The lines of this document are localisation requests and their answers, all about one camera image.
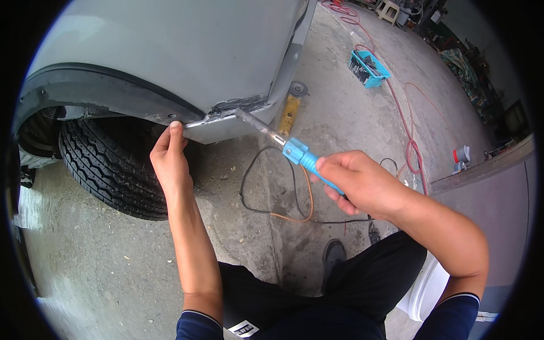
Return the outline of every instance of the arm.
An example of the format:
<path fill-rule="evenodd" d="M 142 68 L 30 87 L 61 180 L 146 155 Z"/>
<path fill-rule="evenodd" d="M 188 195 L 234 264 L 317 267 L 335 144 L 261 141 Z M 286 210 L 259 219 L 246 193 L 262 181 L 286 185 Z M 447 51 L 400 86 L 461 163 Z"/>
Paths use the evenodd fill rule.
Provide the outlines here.
<path fill-rule="evenodd" d="M 221 274 L 193 195 L 193 180 L 183 154 L 186 145 L 181 123 L 172 122 L 151 151 L 151 163 L 166 197 L 184 291 L 183 309 L 204 313 L 222 324 Z"/>
<path fill-rule="evenodd" d="M 481 298 L 489 254 L 485 235 L 473 221 L 404 186 L 362 151 L 320 158 L 316 169 L 346 193 L 349 201 L 325 186 L 341 210 L 390 221 L 438 259 L 450 274 L 440 301 L 461 292 Z"/>

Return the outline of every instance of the navy shirt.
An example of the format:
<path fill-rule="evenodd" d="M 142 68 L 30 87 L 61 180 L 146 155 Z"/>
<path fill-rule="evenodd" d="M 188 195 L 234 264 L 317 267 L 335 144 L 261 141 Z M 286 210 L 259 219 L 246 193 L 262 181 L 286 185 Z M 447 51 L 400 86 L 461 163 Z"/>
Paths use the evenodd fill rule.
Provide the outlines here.
<path fill-rule="evenodd" d="M 414 339 L 466 340 L 476 316 L 480 300 L 472 293 L 453 295 L 436 306 Z M 229 329 L 240 337 L 258 334 L 269 339 L 382 339 L 378 326 L 367 316 L 339 306 L 316 306 L 283 318 L 267 331 L 244 321 Z M 181 313 L 176 340 L 221 340 L 222 327 L 211 317 L 190 310 Z"/>

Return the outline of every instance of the garage floor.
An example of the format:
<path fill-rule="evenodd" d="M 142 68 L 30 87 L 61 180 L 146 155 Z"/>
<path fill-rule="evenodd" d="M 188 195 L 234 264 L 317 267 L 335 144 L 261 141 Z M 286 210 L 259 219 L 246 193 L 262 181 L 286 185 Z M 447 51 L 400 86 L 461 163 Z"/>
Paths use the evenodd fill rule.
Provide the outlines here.
<path fill-rule="evenodd" d="M 491 148 L 487 132 L 436 52 L 413 32 L 402 32 L 366 10 L 358 8 L 358 12 L 392 73 L 405 115 L 409 110 L 403 86 L 413 82 L 442 111 L 459 143 L 453 142 L 431 104 L 409 89 L 415 140 L 428 182 L 453 171 L 456 146 L 471 147 L 472 165 L 483 161 L 483 150 Z M 393 158 L 400 167 L 407 137 L 391 92 L 386 85 L 365 89 L 347 68 L 348 55 L 359 42 L 369 43 L 357 26 L 317 6 L 295 76 L 308 85 L 310 96 L 302 101 L 292 135 L 321 154 L 361 149 L 378 162 Z M 352 257 L 370 246 L 368 223 L 344 229 L 344 224 L 300 224 L 244 210 L 238 197 L 240 180 L 256 152 L 267 145 L 257 134 L 214 145 L 190 145 L 197 202 L 220 261 L 243 264 L 262 280 L 315 296 L 326 242 L 339 238 Z M 384 166 L 394 172 L 391 164 Z M 304 177 L 299 169 L 295 171 L 301 208 L 308 211 Z M 248 178 L 248 202 L 298 217 L 289 172 L 279 152 L 265 152 Z M 422 190 L 419 177 L 408 169 L 400 179 Z M 316 219 L 346 218 L 320 185 L 313 189 Z M 80 187 L 62 163 L 39 170 L 32 190 L 22 188 L 20 210 L 32 270 L 43 296 L 39 303 L 65 338 L 174 337 L 183 292 L 168 222 L 138 220 L 114 211 Z M 387 222 L 376 225 L 382 237 L 397 230 Z M 388 339 L 412 338 L 419 326 L 395 309 L 386 320 Z M 235 337 L 226 333 L 226 338 Z"/>

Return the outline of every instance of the blue handle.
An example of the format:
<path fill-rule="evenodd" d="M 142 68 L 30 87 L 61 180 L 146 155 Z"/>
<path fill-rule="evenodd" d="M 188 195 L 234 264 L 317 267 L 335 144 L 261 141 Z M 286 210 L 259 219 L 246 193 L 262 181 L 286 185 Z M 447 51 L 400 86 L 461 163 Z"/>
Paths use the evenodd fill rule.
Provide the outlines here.
<path fill-rule="evenodd" d="M 306 144 L 302 143 L 297 138 L 291 138 L 283 146 L 282 153 L 285 155 L 285 157 L 289 158 L 291 162 L 295 164 L 302 164 L 303 167 L 319 177 L 329 187 L 338 191 L 340 195 L 344 195 L 344 192 L 341 191 L 336 185 L 321 177 L 321 175 L 317 172 L 316 162 L 318 157 L 310 151 L 310 148 Z"/>

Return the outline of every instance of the fender trim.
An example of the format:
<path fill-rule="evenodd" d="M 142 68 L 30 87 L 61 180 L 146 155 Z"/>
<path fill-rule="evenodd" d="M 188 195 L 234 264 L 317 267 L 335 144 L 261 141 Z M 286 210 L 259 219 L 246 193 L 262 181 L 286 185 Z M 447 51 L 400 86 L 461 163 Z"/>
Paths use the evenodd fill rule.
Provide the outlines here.
<path fill-rule="evenodd" d="M 15 109 L 14 133 L 31 115 L 53 106 L 88 107 L 97 116 L 115 112 L 164 125 L 172 120 L 195 122 L 205 116 L 175 94 L 138 77 L 98 65 L 62 63 L 27 77 Z"/>

